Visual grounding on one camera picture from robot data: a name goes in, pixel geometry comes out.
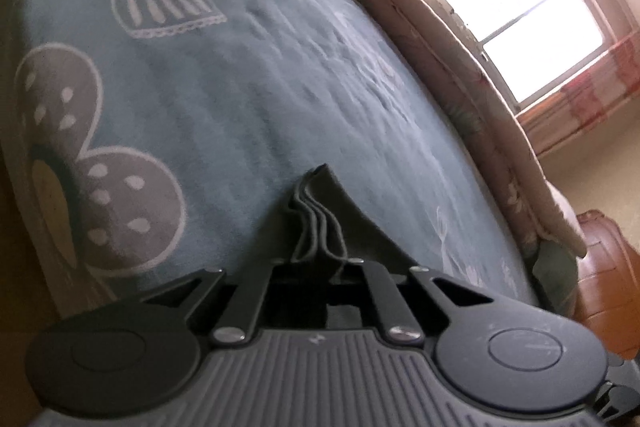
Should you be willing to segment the dark green trousers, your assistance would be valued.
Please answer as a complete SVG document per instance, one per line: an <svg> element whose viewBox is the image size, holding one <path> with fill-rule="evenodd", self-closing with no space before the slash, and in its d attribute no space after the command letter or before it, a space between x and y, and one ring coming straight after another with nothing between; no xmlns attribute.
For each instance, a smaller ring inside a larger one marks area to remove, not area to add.
<svg viewBox="0 0 640 427"><path fill-rule="evenodd" d="M360 210L329 166L294 185L283 238L279 322L296 329L377 329L400 345L422 341L399 289L416 262Z"/></svg>

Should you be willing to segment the wooden headboard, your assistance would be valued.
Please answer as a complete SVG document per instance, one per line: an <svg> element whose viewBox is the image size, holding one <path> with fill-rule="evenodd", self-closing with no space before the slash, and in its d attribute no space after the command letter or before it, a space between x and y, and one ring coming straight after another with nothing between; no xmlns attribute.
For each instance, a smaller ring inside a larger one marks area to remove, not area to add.
<svg viewBox="0 0 640 427"><path fill-rule="evenodd" d="M578 221L588 251L578 260L574 320L631 360L639 353L639 253L603 212L586 211Z"/></svg>

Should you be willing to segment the folded pink floral quilt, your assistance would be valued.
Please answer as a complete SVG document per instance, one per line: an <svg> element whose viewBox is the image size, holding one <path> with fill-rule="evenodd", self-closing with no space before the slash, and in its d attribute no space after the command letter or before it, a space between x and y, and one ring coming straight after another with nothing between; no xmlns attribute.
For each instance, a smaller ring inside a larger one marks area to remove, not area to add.
<svg viewBox="0 0 640 427"><path fill-rule="evenodd" d="M572 207L548 181L484 69L423 0L357 0L447 115L527 258L549 239L585 256Z"/></svg>

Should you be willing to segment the green patterned pillow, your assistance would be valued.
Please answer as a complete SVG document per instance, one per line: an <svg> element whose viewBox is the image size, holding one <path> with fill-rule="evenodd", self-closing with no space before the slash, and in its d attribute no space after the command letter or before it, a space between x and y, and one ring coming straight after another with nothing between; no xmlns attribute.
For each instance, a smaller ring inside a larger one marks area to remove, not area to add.
<svg viewBox="0 0 640 427"><path fill-rule="evenodd" d="M532 275L541 306L563 317L572 317L578 289L576 256L564 246L544 239L539 245Z"/></svg>

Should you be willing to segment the green floral bed sheet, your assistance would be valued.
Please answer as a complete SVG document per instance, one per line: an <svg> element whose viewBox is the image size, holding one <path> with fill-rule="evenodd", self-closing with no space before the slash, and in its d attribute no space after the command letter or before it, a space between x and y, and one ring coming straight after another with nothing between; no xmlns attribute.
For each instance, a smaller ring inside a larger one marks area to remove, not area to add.
<svg viewBox="0 0 640 427"><path fill-rule="evenodd" d="M64 317L288 254L326 165L400 250L536 303L460 136L356 0L1 0L1 150Z"/></svg>

